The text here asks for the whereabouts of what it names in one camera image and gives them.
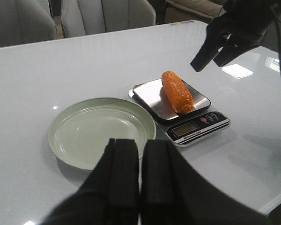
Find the black cable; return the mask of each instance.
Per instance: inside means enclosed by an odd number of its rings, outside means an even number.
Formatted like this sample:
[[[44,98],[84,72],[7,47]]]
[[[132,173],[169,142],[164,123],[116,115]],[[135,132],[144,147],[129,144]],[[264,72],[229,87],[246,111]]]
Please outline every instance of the black cable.
[[[278,15],[276,14],[274,8],[272,6],[269,6],[269,7],[273,13],[274,23],[275,23],[275,27],[276,27],[277,44],[278,44],[278,58],[279,58],[279,67],[280,67],[280,75],[281,75],[281,33],[280,33],[280,27],[279,27],[279,23],[281,23],[281,21],[279,20]]]

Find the plate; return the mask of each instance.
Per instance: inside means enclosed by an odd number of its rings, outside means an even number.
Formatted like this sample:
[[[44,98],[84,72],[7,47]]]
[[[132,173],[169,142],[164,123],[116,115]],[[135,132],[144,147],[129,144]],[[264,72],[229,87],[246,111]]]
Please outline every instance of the plate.
[[[93,170],[110,138],[134,139],[142,156],[148,139],[155,139],[151,115],[119,98],[94,98],[64,110],[52,122],[48,139],[56,157],[83,170]]]

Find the corn cob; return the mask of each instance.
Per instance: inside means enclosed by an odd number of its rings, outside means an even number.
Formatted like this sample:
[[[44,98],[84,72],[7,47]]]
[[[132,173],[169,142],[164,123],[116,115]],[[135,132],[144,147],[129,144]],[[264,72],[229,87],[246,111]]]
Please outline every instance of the corn cob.
[[[164,72],[161,80],[163,90],[175,112],[185,114],[192,110],[192,94],[175,72]]]

